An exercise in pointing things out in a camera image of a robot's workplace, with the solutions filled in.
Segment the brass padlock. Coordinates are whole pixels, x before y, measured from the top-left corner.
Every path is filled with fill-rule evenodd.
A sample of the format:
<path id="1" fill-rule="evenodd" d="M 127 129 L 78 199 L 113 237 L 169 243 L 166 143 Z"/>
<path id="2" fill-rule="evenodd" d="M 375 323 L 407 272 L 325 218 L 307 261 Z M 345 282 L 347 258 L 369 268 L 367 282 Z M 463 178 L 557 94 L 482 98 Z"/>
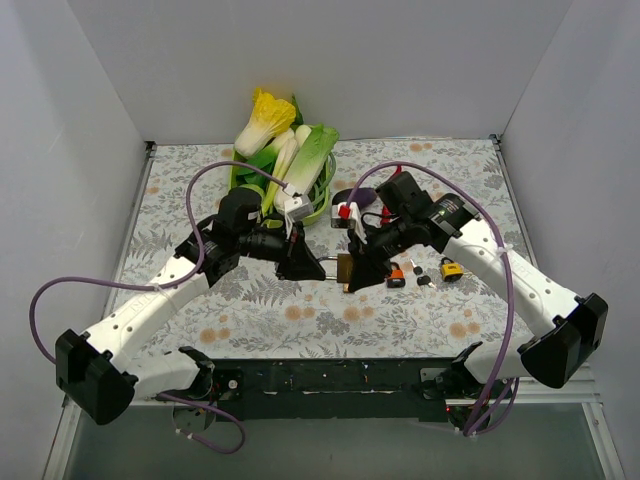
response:
<path id="1" fill-rule="evenodd" d="M 351 287 L 354 260 L 349 253 L 338 253 L 336 255 L 322 256 L 319 258 L 319 262 L 334 262 L 336 264 L 336 274 L 333 276 L 327 274 L 325 276 L 325 279 L 327 281 L 335 280 L 337 283 L 341 284 L 345 293 L 355 292 L 355 290 Z"/>

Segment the orange padlock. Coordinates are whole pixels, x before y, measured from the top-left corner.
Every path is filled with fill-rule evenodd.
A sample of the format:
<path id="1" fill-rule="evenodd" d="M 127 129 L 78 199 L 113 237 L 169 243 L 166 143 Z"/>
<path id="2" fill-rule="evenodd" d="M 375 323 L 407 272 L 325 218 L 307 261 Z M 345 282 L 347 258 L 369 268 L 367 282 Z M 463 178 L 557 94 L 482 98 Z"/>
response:
<path id="1" fill-rule="evenodd" d="M 391 266 L 391 273 L 386 278 L 386 286 L 389 289 L 404 288 L 406 286 L 406 280 L 405 280 L 403 270 L 396 262 L 392 262 L 390 266 Z"/>

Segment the yellow padlock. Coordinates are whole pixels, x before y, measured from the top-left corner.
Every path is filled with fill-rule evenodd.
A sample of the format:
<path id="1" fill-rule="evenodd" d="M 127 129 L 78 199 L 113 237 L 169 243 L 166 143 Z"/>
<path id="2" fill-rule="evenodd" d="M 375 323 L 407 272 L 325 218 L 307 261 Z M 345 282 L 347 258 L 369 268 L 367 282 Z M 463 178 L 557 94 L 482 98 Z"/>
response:
<path id="1" fill-rule="evenodd" d="M 448 257 L 443 257 L 441 259 L 440 272 L 442 281 L 446 283 L 456 282 L 464 275 L 462 266 Z"/>

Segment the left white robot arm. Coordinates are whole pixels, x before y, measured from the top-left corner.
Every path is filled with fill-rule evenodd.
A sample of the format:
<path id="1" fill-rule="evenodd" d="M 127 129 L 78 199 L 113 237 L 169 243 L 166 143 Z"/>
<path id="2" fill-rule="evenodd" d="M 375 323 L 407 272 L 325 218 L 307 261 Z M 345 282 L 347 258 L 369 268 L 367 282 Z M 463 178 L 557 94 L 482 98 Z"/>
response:
<path id="1" fill-rule="evenodd" d="M 305 242 L 306 196 L 284 203 L 284 225 L 260 226 L 261 196 L 236 187 L 219 210 L 198 222 L 175 250 L 149 290 L 131 297 L 107 318 L 55 344 L 56 383 L 96 424 L 120 416 L 135 399 L 175 392 L 203 400 L 214 388 L 214 362 L 193 347 L 141 360 L 141 347 L 192 300 L 207 293 L 241 257 L 270 261 L 280 280 L 323 280 L 325 270 Z"/>

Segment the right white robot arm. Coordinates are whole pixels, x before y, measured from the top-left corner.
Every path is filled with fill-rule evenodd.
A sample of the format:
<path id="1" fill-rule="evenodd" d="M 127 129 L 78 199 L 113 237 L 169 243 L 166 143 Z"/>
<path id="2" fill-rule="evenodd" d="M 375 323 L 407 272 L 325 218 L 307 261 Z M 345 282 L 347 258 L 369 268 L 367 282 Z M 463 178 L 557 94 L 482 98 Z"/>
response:
<path id="1" fill-rule="evenodd" d="M 347 200 L 333 217 L 345 221 L 352 270 L 350 291 L 377 285 L 391 274 L 391 260 L 422 245 L 461 264 L 507 303 L 529 335 L 509 337 L 507 347 L 478 343 L 451 364 L 454 389 L 475 397 L 498 379 L 532 377 L 559 389 L 599 347 L 608 305 L 599 295 L 581 297 L 540 272 L 499 241 L 479 207 L 448 193 L 437 200 L 403 171 L 376 190 L 394 218 L 366 227 L 359 207 Z"/>

